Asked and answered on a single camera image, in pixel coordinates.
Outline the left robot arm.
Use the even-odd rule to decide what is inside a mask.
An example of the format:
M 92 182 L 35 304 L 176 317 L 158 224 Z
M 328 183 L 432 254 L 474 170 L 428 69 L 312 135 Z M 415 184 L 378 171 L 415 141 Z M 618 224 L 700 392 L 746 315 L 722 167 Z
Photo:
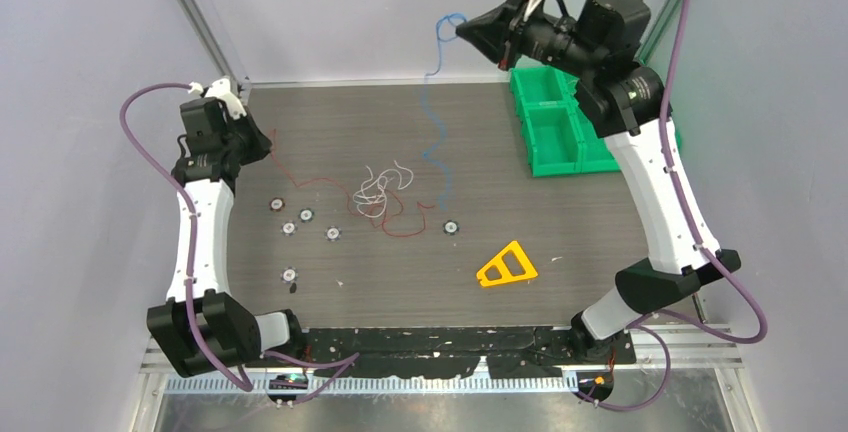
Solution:
M 177 262 L 164 304 L 147 311 L 148 330 L 182 377 L 244 366 L 267 350 L 296 365 L 307 350 L 297 317 L 289 309 L 251 313 L 232 296 L 227 273 L 236 181 L 269 154 L 270 140 L 235 99 L 196 98 L 180 117 L 180 156 L 167 174 L 180 187 Z

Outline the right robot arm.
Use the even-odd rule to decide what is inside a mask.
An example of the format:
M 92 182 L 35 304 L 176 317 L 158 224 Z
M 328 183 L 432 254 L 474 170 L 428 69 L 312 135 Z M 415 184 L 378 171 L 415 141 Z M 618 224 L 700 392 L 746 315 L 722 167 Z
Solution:
M 577 78 L 575 97 L 618 164 L 648 244 L 620 270 L 611 291 L 571 321 L 571 349 L 584 362 L 605 355 L 629 324 L 685 299 L 741 266 L 721 247 L 695 207 L 680 166 L 665 87 L 635 57 L 650 20 L 645 0 L 586 0 L 578 17 L 554 17 L 530 0 L 506 0 L 458 26 L 457 35 L 501 70 L 528 57 Z

